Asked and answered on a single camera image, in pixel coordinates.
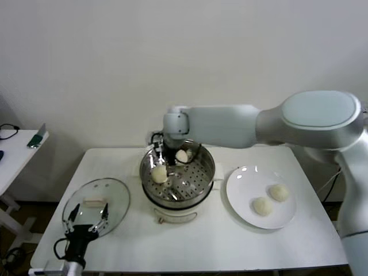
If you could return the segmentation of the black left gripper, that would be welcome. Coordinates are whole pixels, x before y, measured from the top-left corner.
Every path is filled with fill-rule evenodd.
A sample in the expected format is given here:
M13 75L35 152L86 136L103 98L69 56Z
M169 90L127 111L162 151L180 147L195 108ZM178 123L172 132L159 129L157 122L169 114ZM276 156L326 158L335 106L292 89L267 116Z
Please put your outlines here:
M67 219L63 220L65 226L66 238L69 245L66 251L66 260L84 260L87 246L90 242L99 238L99 231L108 223L109 204L106 203L100 211L100 220L91 225L75 225L74 221L78 215L80 204L76 204L75 208L70 212Z

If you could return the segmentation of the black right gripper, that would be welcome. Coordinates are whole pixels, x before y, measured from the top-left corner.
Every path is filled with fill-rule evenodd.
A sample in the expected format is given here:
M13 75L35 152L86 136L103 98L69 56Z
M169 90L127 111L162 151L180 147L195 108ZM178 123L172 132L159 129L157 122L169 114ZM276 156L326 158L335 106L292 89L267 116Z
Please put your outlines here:
M156 165L167 166L167 176L175 175L176 173L176 152L177 152L177 145L170 141L166 141L166 160L164 158L164 153L161 149L156 150Z

